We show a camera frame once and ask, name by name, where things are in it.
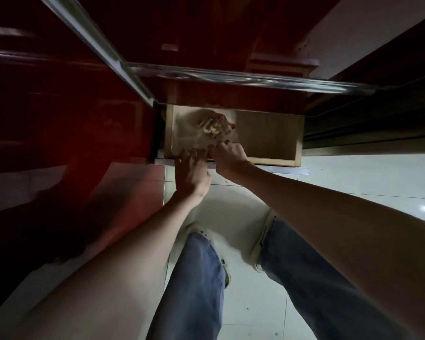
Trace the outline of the person's left forearm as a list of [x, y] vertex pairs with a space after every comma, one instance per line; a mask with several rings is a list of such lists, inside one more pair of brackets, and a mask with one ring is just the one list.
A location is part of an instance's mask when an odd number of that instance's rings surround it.
[[177, 234], [205, 195], [177, 190], [154, 215], [57, 286], [9, 340], [137, 339]]

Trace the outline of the clear plastic snack bag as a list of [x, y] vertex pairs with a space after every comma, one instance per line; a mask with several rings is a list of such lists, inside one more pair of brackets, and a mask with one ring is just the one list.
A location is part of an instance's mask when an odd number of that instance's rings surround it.
[[178, 156], [182, 150], [206, 150], [224, 141], [238, 142], [237, 113], [234, 110], [174, 107], [170, 151]]

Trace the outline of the person's right hand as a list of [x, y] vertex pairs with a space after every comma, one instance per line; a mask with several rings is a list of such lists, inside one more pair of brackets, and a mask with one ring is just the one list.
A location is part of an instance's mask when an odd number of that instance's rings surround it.
[[248, 160], [214, 160], [216, 172], [227, 180], [240, 186], [247, 187], [249, 176], [256, 167]]

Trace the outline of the person's white shoe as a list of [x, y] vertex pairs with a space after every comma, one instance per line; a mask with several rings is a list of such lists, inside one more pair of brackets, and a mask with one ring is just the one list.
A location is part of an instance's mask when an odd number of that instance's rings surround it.
[[202, 236], [203, 238], [205, 238], [207, 241], [210, 242], [211, 246], [214, 248], [220, 262], [221, 265], [224, 269], [225, 272], [225, 289], [230, 285], [231, 281], [232, 281], [232, 276], [231, 276], [231, 271], [228, 267], [228, 260], [223, 256], [222, 252], [219, 250], [219, 248], [217, 247], [215, 240], [217, 238], [217, 234], [215, 232], [213, 232], [212, 230], [204, 227], [203, 225], [201, 225], [200, 223], [197, 222], [193, 222], [191, 224], [189, 224], [186, 228], [186, 234], [190, 235], [190, 234], [198, 234], [200, 236]]
[[253, 249], [251, 250], [251, 254], [250, 254], [251, 266], [258, 273], [264, 272], [262, 265], [261, 265], [261, 260], [260, 260], [261, 251], [262, 251], [262, 247], [263, 247], [263, 243], [264, 243], [264, 240], [266, 238], [266, 235], [268, 234], [269, 230], [271, 229], [273, 222], [274, 222], [276, 217], [277, 217], [277, 214], [273, 210], [271, 210], [268, 213], [266, 220], [264, 222], [261, 234], [258, 237], [257, 241], [255, 242]]

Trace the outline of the red glossy cabinet door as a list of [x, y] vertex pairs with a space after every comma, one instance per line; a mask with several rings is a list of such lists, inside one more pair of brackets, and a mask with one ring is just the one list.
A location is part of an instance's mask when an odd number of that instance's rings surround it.
[[103, 237], [89, 198], [112, 163], [147, 163], [154, 110], [40, 0], [0, 0], [0, 309], [45, 265]]

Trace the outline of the person's right jeans leg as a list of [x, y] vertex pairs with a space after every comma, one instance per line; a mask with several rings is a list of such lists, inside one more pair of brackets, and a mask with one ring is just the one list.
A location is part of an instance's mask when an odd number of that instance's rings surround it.
[[317, 340], [415, 340], [278, 216], [260, 260], [264, 273], [285, 288]]

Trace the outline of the person's left jeans leg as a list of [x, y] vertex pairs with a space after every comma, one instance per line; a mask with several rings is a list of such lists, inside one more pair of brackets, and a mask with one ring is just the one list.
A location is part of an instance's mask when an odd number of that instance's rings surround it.
[[227, 271], [206, 230], [188, 235], [146, 340], [217, 340]]

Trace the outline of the person's right white shoe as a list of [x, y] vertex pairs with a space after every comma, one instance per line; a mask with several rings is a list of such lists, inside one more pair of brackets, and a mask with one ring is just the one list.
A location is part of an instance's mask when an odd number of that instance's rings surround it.
[[261, 251], [262, 251], [262, 247], [263, 247], [263, 243], [264, 243], [264, 240], [266, 238], [266, 235], [268, 234], [269, 230], [271, 229], [273, 222], [274, 222], [276, 217], [277, 217], [277, 214], [273, 210], [271, 210], [268, 213], [266, 220], [264, 222], [261, 234], [258, 237], [257, 241], [255, 242], [253, 249], [251, 250], [251, 254], [250, 254], [251, 266], [258, 273], [264, 272], [262, 265], [261, 265], [261, 260], [260, 260]]

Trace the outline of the wooden drawer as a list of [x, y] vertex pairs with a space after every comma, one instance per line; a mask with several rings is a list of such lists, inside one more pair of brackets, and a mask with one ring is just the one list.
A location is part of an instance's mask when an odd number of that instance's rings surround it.
[[[174, 160], [179, 156], [172, 156], [170, 151], [174, 107], [177, 106], [167, 105], [166, 110], [162, 112], [162, 147], [158, 149], [155, 165], [174, 166]], [[238, 130], [238, 142], [235, 143], [242, 145], [249, 161], [275, 174], [309, 174], [309, 169], [301, 168], [304, 117], [247, 110], [234, 111], [237, 113]]]

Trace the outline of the person's right forearm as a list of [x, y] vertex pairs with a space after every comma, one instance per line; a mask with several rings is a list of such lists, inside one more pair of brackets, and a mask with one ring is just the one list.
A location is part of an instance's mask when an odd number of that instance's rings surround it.
[[229, 179], [271, 207], [387, 316], [425, 339], [425, 221], [240, 162]]

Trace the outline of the person's jeans leg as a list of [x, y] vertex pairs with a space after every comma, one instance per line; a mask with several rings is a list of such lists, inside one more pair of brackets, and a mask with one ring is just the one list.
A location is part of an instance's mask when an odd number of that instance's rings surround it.
[[146, 340], [217, 340], [227, 271], [206, 230], [188, 235]]
[[260, 260], [264, 273], [285, 288], [317, 340], [415, 340], [278, 216]]

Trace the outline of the person's left hand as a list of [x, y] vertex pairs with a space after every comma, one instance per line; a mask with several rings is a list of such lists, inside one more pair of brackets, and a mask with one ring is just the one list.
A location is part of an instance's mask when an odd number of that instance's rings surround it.
[[212, 177], [208, 169], [175, 170], [176, 195], [197, 206], [209, 191]]

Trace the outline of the person's left white shoe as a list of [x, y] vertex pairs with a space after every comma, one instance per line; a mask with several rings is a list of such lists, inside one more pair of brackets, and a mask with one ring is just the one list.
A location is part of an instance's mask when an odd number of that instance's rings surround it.
[[217, 234], [215, 232], [213, 232], [212, 230], [204, 227], [203, 225], [201, 225], [200, 223], [197, 222], [193, 222], [191, 224], [189, 224], [186, 228], [186, 234], [190, 235], [190, 234], [198, 234], [200, 236], [202, 236], [203, 238], [205, 238], [207, 241], [210, 242], [211, 246], [214, 248], [220, 262], [221, 265], [224, 269], [225, 272], [225, 289], [230, 285], [231, 281], [232, 281], [232, 276], [231, 276], [231, 271], [228, 267], [228, 260], [223, 256], [222, 252], [219, 250], [219, 248], [217, 247], [215, 240], [217, 238]]

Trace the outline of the silver metal edge rail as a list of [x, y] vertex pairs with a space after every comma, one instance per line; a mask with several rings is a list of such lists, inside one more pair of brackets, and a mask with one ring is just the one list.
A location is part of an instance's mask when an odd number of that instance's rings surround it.
[[151, 108], [159, 102], [77, 0], [41, 0]]

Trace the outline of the red glossy cabinet front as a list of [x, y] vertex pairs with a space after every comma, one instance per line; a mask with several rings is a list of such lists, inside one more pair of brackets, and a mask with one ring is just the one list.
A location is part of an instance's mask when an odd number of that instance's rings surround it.
[[301, 41], [341, 0], [77, 0], [160, 103], [304, 115], [307, 93], [182, 77], [306, 76]]

